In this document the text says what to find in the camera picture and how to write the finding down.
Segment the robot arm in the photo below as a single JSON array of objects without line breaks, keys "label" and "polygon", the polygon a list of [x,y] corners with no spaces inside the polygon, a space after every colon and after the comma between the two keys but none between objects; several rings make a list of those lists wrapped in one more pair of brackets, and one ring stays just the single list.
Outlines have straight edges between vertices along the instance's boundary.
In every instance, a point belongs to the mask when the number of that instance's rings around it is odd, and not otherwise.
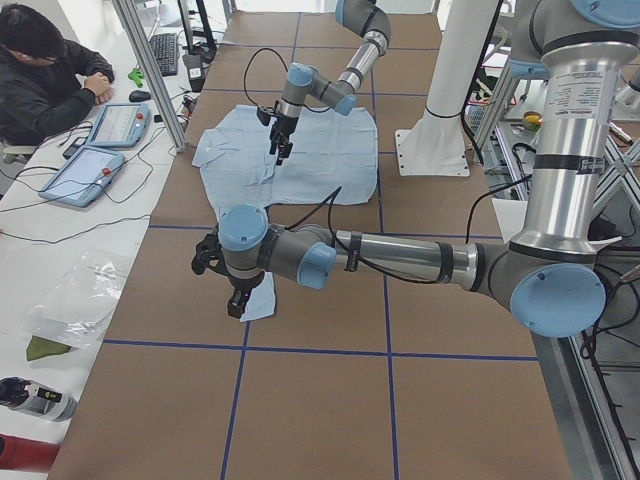
[{"label": "robot arm", "polygon": [[639,52],[635,1],[524,1],[515,14],[512,67],[548,79],[532,185],[522,229],[505,246],[413,241],[297,222],[271,223],[238,205],[197,244],[196,274],[226,276],[227,309],[240,317],[273,273],[314,289],[332,269],[366,266],[418,284],[455,283],[495,299],[532,332],[570,337],[607,304],[595,272],[599,245],[588,229],[621,69]]},{"label": "robot arm", "polygon": [[296,130],[306,98],[311,96],[338,114],[348,115],[356,105],[355,93],[362,86],[364,77],[376,60],[386,54],[391,25],[386,13],[374,1],[339,1],[335,19],[362,38],[362,45],[338,79],[327,79],[311,65],[292,63],[280,99],[272,107],[257,108],[260,122],[271,128],[269,153],[276,157],[277,165],[291,153],[290,136]]}]

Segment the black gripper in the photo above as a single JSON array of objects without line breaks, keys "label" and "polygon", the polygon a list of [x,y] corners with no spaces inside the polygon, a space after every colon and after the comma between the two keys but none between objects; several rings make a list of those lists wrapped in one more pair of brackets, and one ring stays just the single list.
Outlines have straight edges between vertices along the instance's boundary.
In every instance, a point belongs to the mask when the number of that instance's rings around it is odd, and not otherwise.
[{"label": "black gripper", "polygon": [[262,282],[262,272],[258,270],[256,273],[233,273],[224,259],[218,231],[219,227],[215,226],[196,245],[191,268],[196,275],[202,275],[209,269],[226,276],[234,287],[234,292],[227,302],[228,315],[241,318],[245,314],[252,290]]},{"label": "black gripper", "polygon": [[272,107],[259,105],[256,112],[262,125],[271,126],[269,154],[277,155],[277,166],[290,156],[293,147],[290,136],[296,128],[296,117],[285,114],[280,104],[280,101],[276,101]]}]

